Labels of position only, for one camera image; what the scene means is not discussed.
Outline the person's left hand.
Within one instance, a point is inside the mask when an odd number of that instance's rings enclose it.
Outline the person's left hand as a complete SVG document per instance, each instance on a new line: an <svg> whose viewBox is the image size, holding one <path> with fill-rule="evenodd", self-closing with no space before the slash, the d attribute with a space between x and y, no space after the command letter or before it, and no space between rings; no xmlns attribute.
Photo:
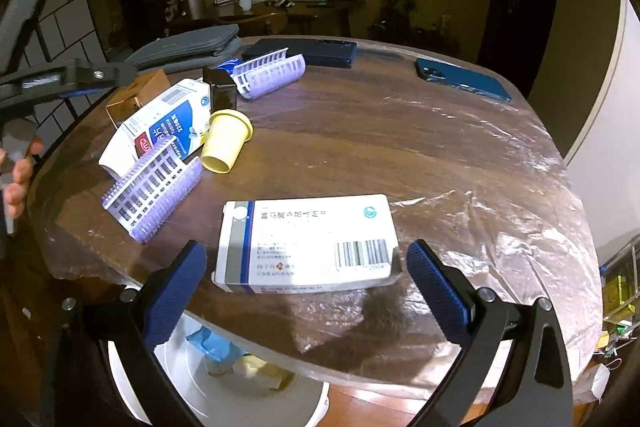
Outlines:
<svg viewBox="0 0 640 427"><path fill-rule="evenodd" d="M12 181L3 190L6 215L12 219L18 219L24 212L30 179L34 173L34 156L40 155L43 151L43 142L39 136L34 136L26 157L17 161L12 169Z"/></svg>

